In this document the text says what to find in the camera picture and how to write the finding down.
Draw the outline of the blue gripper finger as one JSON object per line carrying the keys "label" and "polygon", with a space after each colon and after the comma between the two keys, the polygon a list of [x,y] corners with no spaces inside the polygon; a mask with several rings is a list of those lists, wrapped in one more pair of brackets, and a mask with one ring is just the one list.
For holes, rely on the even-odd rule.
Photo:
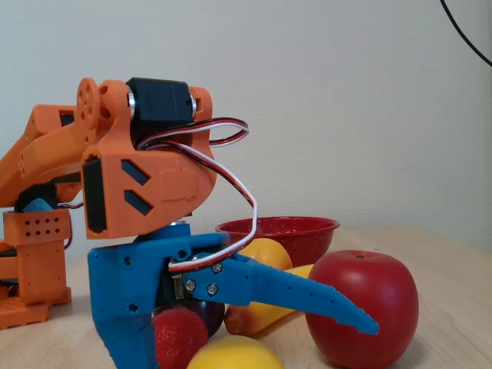
{"label": "blue gripper finger", "polygon": [[362,334],[377,334],[378,323],[330,285],[261,264],[245,256],[183,273],[184,290],[202,301],[248,306],[252,302],[331,317]]}

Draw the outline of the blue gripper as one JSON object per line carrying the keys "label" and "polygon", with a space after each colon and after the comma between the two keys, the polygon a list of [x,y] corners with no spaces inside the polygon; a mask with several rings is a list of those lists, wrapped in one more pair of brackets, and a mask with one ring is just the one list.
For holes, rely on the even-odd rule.
{"label": "blue gripper", "polygon": [[169,272],[168,264],[220,251],[229,239],[225,233],[192,235],[189,224],[171,224],[89,252],[92,317],[116,368],[159,368],[155,328],[147,316],[192,299],[184,278]]}

